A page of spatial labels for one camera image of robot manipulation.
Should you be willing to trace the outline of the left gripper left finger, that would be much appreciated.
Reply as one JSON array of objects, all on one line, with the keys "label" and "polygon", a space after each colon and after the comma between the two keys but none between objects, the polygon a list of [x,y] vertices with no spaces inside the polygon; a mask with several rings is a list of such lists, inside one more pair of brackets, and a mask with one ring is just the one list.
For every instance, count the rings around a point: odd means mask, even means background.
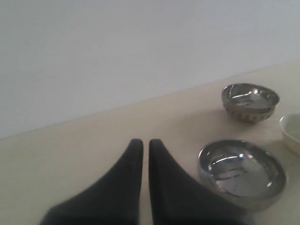
[{"label": "left gripper left finger", "polygon": [[52,207],[42,225],[137,225],[143,142],[132,139],[114,166],[96,183]]}]

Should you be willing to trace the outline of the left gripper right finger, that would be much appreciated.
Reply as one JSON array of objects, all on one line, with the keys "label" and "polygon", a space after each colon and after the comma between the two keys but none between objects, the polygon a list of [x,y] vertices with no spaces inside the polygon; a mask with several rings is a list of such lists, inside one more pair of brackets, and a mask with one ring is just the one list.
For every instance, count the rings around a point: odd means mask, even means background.
[{"label": "left gripper right finger", "polygon": [[155,225],[255,224],[245,209],[187,174],[160,139],[149,142],[149,188]]}]

